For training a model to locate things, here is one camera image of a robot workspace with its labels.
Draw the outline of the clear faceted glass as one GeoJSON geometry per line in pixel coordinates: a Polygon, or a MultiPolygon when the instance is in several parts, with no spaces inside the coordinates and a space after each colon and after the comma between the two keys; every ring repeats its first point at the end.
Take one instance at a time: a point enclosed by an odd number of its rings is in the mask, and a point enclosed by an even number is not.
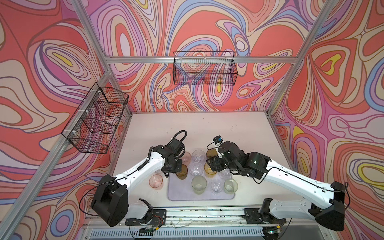
{"type": "Polygon", "coordinates": [[[218,175],[224,181],[232,178],[232,174],[231,174],[229,169],[225,169],[225,170],[218,172],[218,175]]]}
{"type": "Polygon", "coordinates": [[[195,150],[192,153],[192,161],[196,163],[204,163],[207,159],[206,153],[203,150],[195,150]]]}

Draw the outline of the yellow smooth cup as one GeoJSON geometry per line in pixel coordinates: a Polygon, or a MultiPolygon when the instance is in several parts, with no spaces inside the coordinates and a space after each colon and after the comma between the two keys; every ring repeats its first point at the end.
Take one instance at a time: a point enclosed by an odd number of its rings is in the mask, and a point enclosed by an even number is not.
{"type": "Polygon", "coordinates": [[[204,165],[204,171],[205,171],[205,176],[208,177],[208,178],[213,178],[213,177],[217,174],[216,171],[213,171],[213,170],[211,169],[211,167],[209,166],[208,163],[205,163],[205,165],[204,165]]]}

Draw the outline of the pale green textured cup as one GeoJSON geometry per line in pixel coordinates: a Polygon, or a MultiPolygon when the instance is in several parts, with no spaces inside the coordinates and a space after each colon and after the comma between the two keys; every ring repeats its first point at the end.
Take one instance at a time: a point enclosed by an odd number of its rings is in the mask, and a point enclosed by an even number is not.
{"type": "Polygon", "coordinates": [[[224,191],[226,194],[232,195],[238,190],[238,183],[234,179],[227,179],[224,182],[224,191]]]}

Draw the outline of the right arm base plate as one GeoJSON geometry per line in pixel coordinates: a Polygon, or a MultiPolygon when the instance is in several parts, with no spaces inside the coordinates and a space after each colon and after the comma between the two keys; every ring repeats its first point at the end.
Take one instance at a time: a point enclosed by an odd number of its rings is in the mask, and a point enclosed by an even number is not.
{"type": "Polygon", "coordinates": [[[278,219],[270,212],[262,212],[259,208],[245,208],[244,215],[241,216],[246,220],[247,224],[278,224],[284,225],[286,219],[278,219]]]}

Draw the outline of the pink textured cup back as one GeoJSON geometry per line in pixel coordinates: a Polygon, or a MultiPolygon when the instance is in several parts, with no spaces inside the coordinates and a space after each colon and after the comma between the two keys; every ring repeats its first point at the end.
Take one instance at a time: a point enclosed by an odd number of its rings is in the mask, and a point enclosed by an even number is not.
{"type": "Polygon", "coordinates": [[[181,157],[183,165],[188,166],[191,162],[191,158],[191,154],[189,152],[185,152],[184,155],[181,157]]]}

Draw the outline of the small clear glass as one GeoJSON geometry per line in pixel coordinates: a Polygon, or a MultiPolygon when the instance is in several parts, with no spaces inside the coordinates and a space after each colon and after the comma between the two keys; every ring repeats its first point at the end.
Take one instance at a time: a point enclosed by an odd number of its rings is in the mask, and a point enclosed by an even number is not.
{"type": "Polygon", "coordinates": [[[224,183],[220,180],[213,180],[211,182],[211,191],[214,195],[218,195],[223,191],[224,183]]]}

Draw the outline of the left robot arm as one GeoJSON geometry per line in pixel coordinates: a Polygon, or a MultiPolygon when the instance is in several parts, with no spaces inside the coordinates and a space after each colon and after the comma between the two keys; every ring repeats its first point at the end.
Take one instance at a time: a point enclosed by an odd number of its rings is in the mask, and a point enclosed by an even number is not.
{"type": "Polygon", "coordinates": [[[91,208],[109,227],[119,224],[129,211],[130,193],[152,173],[162,170],[165,175],[181,171],[181,157],[185,147],[174,149],[169,146],[150,148],[148,156],[131,169],[114,177],[105,175],[100,180],[91,208]]]}

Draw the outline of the tall pale green cup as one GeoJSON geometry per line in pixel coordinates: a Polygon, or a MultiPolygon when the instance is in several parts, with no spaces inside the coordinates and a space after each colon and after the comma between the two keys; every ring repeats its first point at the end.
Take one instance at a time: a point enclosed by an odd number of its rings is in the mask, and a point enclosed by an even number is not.
{"type": "Polygon", "coordinates": [[[208,182],[203,176],[195,176],[192,179],[192,188],[195,194],[201,195],[206,190],[208,182]]]}

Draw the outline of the olive amber textured cup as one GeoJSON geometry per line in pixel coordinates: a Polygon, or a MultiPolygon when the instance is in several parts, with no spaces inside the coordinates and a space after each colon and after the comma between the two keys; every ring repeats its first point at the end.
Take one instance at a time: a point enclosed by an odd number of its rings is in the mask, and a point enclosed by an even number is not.
{"type": "Polygon", "coordinates": [[[216,149],[207,150],[206,156],[207,156],[207,159],[218,156],[217,150],[216,149]]]}

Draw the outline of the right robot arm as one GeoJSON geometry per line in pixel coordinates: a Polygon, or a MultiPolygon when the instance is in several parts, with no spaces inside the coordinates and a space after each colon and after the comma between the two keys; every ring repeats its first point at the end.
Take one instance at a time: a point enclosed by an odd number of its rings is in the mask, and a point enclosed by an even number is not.
{"type": "Polygon", "coordinates": [[[323,183],[292,171],[270,157],[257,152],[246,154],[235,143],[215,137],[207,149],[216,156],[207,159],[214,172],[229,170],[235,176],[251,178],[255,183],[270,182],[302,197],[299,201],[265,199],[259,209],[262,221],[265,217],[314,220],[320,226],[341,232],[344,230],[345,203],[348,183],[323,183]]]}

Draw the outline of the dark amber textured cup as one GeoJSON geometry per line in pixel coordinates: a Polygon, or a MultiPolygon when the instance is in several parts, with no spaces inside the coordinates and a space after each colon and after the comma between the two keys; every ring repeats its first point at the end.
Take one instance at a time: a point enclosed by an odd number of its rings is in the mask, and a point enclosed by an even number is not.
{"type": "Polygon", "coordinates": [[[182,164],[181,171],[176,173],[176,176],[180,180],[185,180],[188,176],[188,167],[184,164],[182,164]]]}

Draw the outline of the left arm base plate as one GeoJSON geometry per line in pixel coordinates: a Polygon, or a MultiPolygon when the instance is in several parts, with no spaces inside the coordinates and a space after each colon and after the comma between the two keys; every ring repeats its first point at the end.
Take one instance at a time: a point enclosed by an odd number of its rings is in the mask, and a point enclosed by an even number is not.
{"type": "Polygon", "coordinates": [[[126,226],[152,226],[161,227],[165,225],[167,217],[166,209],[148,210],[142,219],[126,219],[126,226]]]}

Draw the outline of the clear tumbler back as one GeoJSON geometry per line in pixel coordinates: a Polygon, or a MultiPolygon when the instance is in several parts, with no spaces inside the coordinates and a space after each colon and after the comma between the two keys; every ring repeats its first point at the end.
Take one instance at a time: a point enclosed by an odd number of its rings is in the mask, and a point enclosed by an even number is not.
{"type": "Polygon", "coordinates": [[[201,176],[204,172],[204,166],[201,163],[191,163],[189,165],[189,173],[192,176],[201,176]]]}

